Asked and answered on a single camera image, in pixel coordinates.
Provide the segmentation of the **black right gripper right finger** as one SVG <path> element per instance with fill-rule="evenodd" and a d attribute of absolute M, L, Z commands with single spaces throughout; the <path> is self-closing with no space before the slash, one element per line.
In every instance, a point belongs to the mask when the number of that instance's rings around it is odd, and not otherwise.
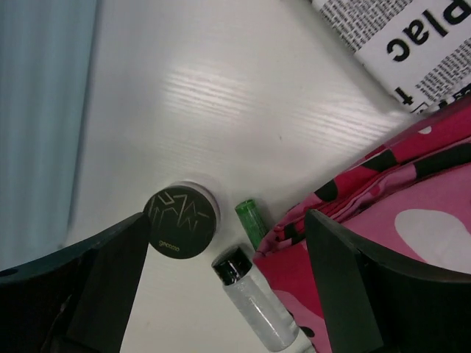
<path fill-rule="evenodd" d="M 316 210 L 305 238 L 333 352 L 469 352 L 470 275 L 367 240 Z"/>

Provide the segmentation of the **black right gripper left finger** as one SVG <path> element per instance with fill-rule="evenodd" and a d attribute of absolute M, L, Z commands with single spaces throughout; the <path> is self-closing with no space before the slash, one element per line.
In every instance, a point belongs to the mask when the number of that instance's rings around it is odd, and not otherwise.
<path fill-rule="evenodd" d="M 149 245 L 136 213 L 1 271 L 2 352 L 119 352 Z"/>

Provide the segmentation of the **clear bottle black cap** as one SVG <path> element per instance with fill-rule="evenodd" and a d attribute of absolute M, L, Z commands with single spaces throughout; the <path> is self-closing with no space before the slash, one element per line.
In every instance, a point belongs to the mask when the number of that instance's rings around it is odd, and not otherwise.
<path fill-rule="evenodd" d="M 270 352 L 295 342 L 297 325 L 265 277 L 239 246 L 223 251 L 211 264 L 227 296 Z"/>

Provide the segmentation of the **pink camouflage garment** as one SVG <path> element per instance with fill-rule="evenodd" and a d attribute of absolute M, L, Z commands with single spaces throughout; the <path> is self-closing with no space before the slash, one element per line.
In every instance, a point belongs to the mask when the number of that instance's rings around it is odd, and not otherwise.
<path fill-rule="evenodd" d="M 470 271 L 470 100 L 411 126 L 290 209 L 254 261 L 315 352 L 329 352 L 308 259 L 305 214 L 318 210 L 415 260 Z"/>

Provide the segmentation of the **round black cosmetic jar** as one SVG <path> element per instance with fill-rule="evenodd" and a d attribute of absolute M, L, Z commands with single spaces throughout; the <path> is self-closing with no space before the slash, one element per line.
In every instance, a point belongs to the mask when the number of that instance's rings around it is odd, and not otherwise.
<path fill-rule="evenodd" d="M 213 194 L 188 180 L 155 193 L 146 203 L 144 213 L 151 224 L 150 245 L 177 260 L 203 253 L 217 233 L 221 218 Z"/>

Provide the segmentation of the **green tube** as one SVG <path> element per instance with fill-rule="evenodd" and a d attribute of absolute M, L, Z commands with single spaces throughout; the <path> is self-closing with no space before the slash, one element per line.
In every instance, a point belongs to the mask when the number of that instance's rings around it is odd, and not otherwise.
<path fill-rule="evenodd" d="M 257 250 L 267 234 L 268 228 L 255 200 L 247 199 L 242 201 L 235 206 L 234 210 L 254 250 Z"/>

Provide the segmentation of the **light blue suitcase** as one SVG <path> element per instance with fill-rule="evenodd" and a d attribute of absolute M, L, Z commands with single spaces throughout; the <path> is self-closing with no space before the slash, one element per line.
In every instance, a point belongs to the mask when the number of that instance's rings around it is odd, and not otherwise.
<path fill-rule="evenodd" d="M 1 3 L 1 263 L 64 240 L 97 1 Z"/>

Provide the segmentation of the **newspaper print cloth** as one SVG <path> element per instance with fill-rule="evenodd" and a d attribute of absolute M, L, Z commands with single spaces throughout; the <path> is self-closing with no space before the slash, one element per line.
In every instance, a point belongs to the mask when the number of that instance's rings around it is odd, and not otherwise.
<path fill-rule="evenodd" d="M 406 111 L 431 113 L 470 93 L 469 0 L 311 5 Z"/>

